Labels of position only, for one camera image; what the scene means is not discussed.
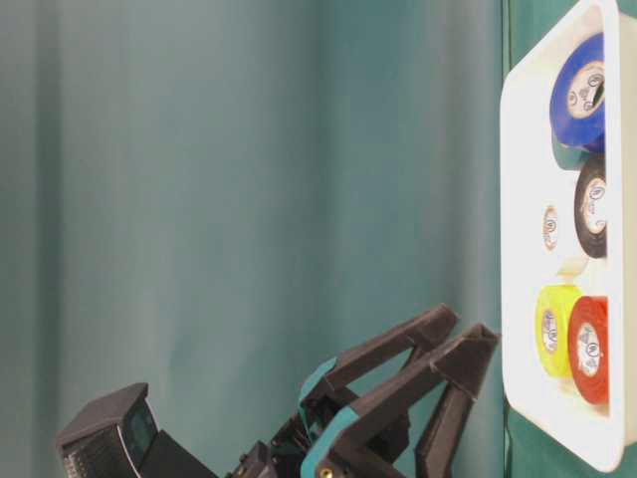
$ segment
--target teal backdrop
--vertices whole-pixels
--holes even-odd
[[[0,3],[3,476],[136,380],[223,476],[338,351],[439,302],[497,331],[501,9]],[[502,474],[500,367],[455,476]]]
[[[503,2],[503,72],[524,55],[575,4],[573,0],[505,0]],[[624,13],[637,17],[636,0],[619,0]],[[628,478],[637,475],[637,446],[626,449],[613,473],[600,473],[570,453],[515,411],[507,420],[511,448],[507,476],[513,478]]]

